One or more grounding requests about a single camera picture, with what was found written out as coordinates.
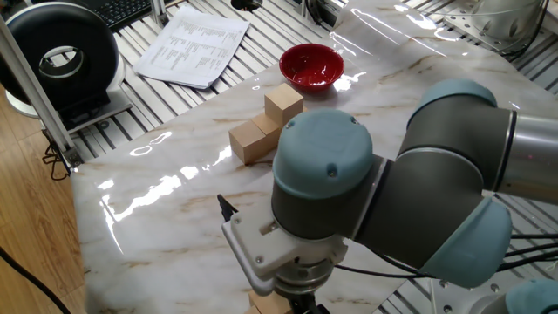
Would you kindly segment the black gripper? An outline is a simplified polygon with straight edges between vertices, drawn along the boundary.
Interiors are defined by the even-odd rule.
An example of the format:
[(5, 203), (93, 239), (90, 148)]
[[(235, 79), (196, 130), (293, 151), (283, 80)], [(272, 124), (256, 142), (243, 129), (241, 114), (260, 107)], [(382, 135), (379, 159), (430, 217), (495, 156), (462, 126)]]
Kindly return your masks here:
[(313, 294), (294, 295), (289, 298), (289, 304), (294, 314), (330, 314), (322, 304), (317, 304)]

